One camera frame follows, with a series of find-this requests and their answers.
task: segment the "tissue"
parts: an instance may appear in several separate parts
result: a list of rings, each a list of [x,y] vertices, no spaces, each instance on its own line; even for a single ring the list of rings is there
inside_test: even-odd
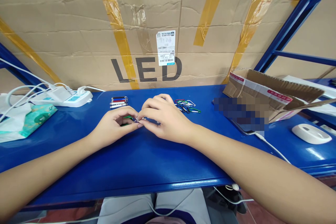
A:
[[[0,96],[0,113],[8,109]],[[9,111],[6,120],[0,123],[0,143],[28,137],[40,127],[57,109],[52,104],[33,105],[26,103]]]

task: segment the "hand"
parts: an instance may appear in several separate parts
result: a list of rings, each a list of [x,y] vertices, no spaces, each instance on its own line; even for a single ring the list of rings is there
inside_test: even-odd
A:
[[[136,118],[138,112],[130,106],[116,108],[107,112],[87,138],[95,146],[104,148],[114,143],[127,133],[142,127],[142,124],[136,123],[131,119],[124,118],[128,115]]]
[[[147,120],[141,120],[143,117],[154,119],[161,124],[156,125]],[[189,121],[174,105],[173,99],[168,94],[159,94],[149,98],[143,104],[138,119],[157,137],[182,144],[188,144],[193,129],[196,127],[196,124]]]

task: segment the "white pants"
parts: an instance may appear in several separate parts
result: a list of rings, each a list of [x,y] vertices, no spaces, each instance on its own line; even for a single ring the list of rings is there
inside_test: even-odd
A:
[[[157,194],[155,209],[174,209],[190,193],[190,190],[161,192]],[[120,224],[132,218],[152,212],[150,194],[105,198],[101,206],[98,224]],[[177,210],[189,213],[197,224],[210,224],[210,217],[200,188],[183,201]]]

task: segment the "white computer mouse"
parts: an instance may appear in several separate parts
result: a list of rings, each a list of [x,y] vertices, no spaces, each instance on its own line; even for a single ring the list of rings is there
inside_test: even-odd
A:
[[[292,128],[292,132],[311,144],[324,144],[332,140],[327,133],[310,124],[296,125]]]

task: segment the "power strip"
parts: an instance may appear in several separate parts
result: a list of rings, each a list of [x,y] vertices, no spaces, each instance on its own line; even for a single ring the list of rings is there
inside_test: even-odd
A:
[[[65,100],[64,102],[56,102],[53,98],[48,96],[46,92],[43,92],[32,99],[30,101],[35,105],[44,105],[44,104],[52,104],[54,106],[63,106],[63,107],[81,107],[84,104],[92,101],[92,93],[90,91],[85,90],[84,94],[77,94],[77,91],[70,98]]]

